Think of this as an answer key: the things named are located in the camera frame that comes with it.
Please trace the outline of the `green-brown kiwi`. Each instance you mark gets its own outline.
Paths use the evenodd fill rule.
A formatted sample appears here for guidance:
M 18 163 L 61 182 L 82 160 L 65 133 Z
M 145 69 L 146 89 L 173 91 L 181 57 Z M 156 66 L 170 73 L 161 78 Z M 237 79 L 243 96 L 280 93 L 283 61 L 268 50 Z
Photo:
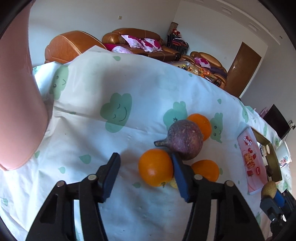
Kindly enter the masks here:
M 276 193 L 277 193 L 277 186 L 274 181 L 268 181 L 261 190 L 261 198 L 270 197 L 274 199 Z

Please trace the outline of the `orange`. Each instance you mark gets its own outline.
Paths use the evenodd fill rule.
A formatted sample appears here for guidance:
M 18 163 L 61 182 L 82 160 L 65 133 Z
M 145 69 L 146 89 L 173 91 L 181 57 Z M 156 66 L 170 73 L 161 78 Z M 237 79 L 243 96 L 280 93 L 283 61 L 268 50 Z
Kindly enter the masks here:
M 138 172 L 144 182 L 152 187 L 164 187 L 174 176 L 170 155 L 162 149 L 144 152 L 138 161 Z
M 191 165 L 195 174 L 199 174 L 208 181 L 216 182 L 220 175 L 218 165 L 212 160 L 200 160 Z

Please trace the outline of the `brownish yellow small fruit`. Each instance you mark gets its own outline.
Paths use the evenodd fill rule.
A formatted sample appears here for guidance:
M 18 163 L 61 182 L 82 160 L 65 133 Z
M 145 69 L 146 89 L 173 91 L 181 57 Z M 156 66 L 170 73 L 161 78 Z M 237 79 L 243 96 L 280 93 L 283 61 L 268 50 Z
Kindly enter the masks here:
M 170 185 L 175 188 L 175 189 L 178 189 L 178 185 L 177 185 L 177 182 L 175 180 L 175 178 L 173 177 L 172 180 L 170 181 Z

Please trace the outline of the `pink biscuit tin box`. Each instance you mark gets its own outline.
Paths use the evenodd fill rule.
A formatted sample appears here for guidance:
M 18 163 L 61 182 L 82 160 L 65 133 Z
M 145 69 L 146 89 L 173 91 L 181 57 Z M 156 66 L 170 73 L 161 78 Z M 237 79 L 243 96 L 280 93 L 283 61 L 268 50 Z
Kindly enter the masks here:
M 247 179 L 248 193 L 261 191 L 269 181 L 280 182 L 282 174 L 272 143 L 252 127 L 237 137 Z

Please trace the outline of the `white printed paper cup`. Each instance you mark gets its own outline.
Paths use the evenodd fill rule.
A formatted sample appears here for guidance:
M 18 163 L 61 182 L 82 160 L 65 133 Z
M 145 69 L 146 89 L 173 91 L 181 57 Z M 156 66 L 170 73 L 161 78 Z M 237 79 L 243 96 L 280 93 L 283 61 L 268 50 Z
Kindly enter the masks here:
M 280 168 L 285 167 L 292 162 L 291 154 L 288 149 L 287 143 L 283 141 L 275 151 Z

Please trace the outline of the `black television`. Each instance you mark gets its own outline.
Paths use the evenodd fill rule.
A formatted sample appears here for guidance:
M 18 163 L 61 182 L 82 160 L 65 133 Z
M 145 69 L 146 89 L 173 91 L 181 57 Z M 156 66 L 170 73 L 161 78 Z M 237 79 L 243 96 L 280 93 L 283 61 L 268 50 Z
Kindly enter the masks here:
M 282 140 L 290 131 L 290 126 L 279 109 L 273 104 L 263 119 L 276 131 Z

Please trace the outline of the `large purple passion fruit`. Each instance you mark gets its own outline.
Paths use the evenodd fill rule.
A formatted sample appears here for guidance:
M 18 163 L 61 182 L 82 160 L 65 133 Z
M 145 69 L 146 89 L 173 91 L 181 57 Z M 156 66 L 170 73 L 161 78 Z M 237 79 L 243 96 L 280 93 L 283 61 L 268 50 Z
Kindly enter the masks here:
M 165 139 L 155 141 L 156 147 L 166 147 L 184 161 L 194 159 L 203 147 L 203 135 L 198 125 L 190 120 L 173 123 Z

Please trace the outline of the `small orange mandarin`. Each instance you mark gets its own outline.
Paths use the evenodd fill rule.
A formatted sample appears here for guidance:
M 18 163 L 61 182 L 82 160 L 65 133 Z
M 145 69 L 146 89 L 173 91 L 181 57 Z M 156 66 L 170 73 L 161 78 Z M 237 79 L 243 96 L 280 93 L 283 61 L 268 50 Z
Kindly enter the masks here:
M 203 141 L 206 141 L 210 137 L 212 133 L 211 123 L 204 115 L 194 113 L 189 115 L 187 120 L 190 120 L 198 125 L 203 135 Z

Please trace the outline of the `pink kettle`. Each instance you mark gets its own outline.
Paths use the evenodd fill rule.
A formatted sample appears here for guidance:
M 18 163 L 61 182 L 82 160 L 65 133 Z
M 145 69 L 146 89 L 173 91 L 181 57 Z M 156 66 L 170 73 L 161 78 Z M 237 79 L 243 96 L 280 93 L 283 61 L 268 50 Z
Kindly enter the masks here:
M 1 33 L 1 169 L 20 168 L 39 147 L 48 112 L 33 76 L 29 16 L 34 1 L 7 1 Z

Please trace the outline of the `white cloud-print tablecloth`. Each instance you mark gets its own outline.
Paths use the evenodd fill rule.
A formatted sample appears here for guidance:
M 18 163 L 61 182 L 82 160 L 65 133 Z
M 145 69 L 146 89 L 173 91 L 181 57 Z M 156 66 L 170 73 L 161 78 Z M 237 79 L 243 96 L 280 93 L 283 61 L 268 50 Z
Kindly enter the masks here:
M 113 153 L 121 166 L 111 196 L 100 206 L 109 240 L 181 240 L 191 206 L 166 185 L 151 187 L 138 160 L 169 126 L 199 113 L 212 133 L 196 157 L 218 165 L 219 182 L 232 180 L 265 237 L 268 217 L 260 194 L 250 194 L 238 136 L 251 126 L 277 148 L 280 139 L 250 106 L 199 76 L 152 58 L 94 47 L 62 67 L 34 69 L 42 96 L 53 105 L 45 136 L 21 168 L 1 171 L 1 218 L 17 240 L 25 240 L 42 204 L 59 181 L 81 181 Z

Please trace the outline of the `brown wooden door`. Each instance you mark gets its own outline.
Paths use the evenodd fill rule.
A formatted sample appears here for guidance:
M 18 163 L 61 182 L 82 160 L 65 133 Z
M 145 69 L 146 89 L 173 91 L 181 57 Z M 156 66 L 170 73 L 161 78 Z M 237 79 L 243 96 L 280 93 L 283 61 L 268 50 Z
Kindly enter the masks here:
M 227 84 L 225 90 L 235 97 L 240 97 L 254 75 L 260 60 L 261 56 L 247 44 L 242 42 L 236 57 L 227 72 Z

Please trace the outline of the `coffee table with snacks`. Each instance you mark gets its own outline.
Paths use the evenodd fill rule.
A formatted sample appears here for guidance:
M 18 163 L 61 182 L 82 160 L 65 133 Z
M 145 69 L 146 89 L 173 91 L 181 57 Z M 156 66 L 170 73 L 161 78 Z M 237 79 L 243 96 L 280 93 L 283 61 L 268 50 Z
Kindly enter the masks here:
M 189 61 L 169 62 L 169 64 L 176 66 L 177 68 L 186 70 L 191 74 L 205 78 L 206 80 L 214 83 L 217 86 L 219 86 L 221 83 L 221 81 L 216 76 L 214 76 L 207 68 L 196 66 Z

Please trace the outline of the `black stacked stools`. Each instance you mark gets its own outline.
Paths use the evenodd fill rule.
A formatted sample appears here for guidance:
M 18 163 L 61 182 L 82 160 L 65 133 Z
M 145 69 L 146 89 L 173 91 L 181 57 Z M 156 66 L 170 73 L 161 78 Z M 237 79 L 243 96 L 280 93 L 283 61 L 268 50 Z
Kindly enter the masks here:
M 181 33 L 177 29 L 173 29 L 172 32 L 167 35 L 166 45 L 178 51 L 181 55 L 186 55 L 189 44 L 183 40 Z

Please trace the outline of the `brown leather sofa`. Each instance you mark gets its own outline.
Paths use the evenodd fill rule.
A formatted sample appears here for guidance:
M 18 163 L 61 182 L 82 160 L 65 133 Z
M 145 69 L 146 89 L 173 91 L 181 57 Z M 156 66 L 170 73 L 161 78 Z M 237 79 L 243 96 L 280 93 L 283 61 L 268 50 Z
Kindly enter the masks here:
M 106 47 L 121 46 L 134 54 L 154 58 L 162 62 L 178 61 L 181 54 L 167 46 L 155 32 L 136 29 L 120 28 L 107 33 L 102 38 Z

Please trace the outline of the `pink floral pillow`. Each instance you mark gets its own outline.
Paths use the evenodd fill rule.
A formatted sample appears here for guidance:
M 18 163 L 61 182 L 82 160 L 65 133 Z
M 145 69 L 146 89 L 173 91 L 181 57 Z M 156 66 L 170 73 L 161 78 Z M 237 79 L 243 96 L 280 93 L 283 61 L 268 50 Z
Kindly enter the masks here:
M 145 52 L 153 53 L 163 51 L 158 40 L 151 38 L 138 39 L 131 35 L 121 35 L 131 48 L 142 49 Z

